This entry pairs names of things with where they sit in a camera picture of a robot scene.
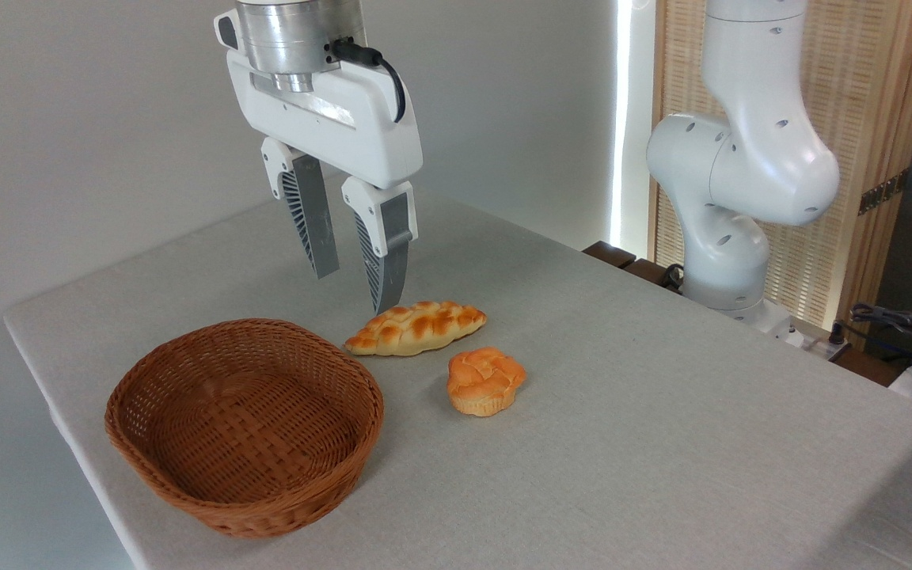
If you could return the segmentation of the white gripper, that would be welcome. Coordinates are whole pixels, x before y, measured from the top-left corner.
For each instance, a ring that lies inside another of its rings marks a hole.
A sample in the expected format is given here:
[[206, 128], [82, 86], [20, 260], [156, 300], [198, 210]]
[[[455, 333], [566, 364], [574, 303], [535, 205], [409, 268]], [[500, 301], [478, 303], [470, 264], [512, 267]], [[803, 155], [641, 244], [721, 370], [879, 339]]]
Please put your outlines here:
[[288, 206], [316, 277], [340, 267], [321, 160], [352, 176], [341, 191], [355, 214], [375, 313], [397, 306], [409, 242], [419, 237], [407, 180], [424, 159], [412, 104], [398, 107], [390, 73], [333, 53], [365, 44], [362, 12], [232, 9], [214, 19], [214, 30], [246, 122], [268, 136], [261, 154], [269, 188]]

